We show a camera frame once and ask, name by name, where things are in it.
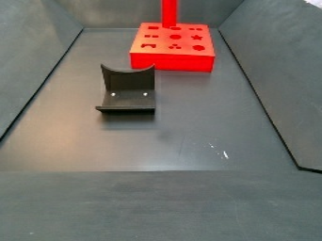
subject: red block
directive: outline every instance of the red block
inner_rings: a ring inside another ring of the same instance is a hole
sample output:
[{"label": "red block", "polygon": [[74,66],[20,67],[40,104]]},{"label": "red block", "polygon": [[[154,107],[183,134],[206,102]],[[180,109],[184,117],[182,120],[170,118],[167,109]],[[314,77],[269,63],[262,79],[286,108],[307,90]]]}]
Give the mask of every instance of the red block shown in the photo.
[{"label": "red block", "polygon": [[215,51],[207,25],[143,23],[130,57],[134,69],[155,64],[158,70],[211,72]]},{"label": "red block", "polygon": [[162,26],[176,25],[178,0],[162,0]]}]

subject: gray wall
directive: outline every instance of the gray wall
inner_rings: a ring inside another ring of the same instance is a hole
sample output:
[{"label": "gray wall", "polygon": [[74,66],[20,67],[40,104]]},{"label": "gray wall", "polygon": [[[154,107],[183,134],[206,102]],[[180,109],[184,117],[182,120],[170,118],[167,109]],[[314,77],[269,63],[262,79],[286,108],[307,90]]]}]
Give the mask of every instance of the gray wall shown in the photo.
[{"label": "gray wall", "polygon": [[298,165],[322,169],[322,10],[246,0],[221,31]]},{"label": "gray wall", "polygon": [[[180,21],[219,26],[245,0],[182,0]],[[86,27],[139,27],[160,21],[162,0],[56,0]]]},{"label": "gray wall", "polygon": [[0,137],[82,25],[52,0],[0,0]]}]

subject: black curved holder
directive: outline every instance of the black curved holder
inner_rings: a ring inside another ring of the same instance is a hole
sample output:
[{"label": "black curved holder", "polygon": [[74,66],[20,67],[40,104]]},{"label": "black curved holder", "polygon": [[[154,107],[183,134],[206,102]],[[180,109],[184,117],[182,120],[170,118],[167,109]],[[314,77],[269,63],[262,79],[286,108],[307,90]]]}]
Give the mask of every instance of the black curved holder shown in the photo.
[{"label": "black curved holder", "polygon": [[120,72],[100,65],[106,96],[100,112],[155,111],[155,66],[135,72]]}]

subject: red pole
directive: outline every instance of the red pole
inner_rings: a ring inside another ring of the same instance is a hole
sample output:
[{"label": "red pole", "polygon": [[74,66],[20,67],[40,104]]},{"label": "red pole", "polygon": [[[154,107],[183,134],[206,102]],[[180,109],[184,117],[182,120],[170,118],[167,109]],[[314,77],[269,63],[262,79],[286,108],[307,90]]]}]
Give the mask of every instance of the red pole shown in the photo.
[{"label": "red pole", "polygon": [[176,25],[178,0],[162,0],[162,26]]}]

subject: red shape sorter block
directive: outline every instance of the red shape sorter block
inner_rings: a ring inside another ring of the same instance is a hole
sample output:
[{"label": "red shape sorter block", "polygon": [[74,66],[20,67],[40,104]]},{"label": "red shape sorter block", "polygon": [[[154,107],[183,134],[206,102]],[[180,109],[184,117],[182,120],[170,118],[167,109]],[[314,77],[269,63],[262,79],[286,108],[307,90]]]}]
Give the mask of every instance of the red shape sorter block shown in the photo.
[{"label": "red shape sorter block", "polygon": [[140,24],[130,57],[134,69],[155,65],[158,70],[211,72],[215,51],[207,25]]}]

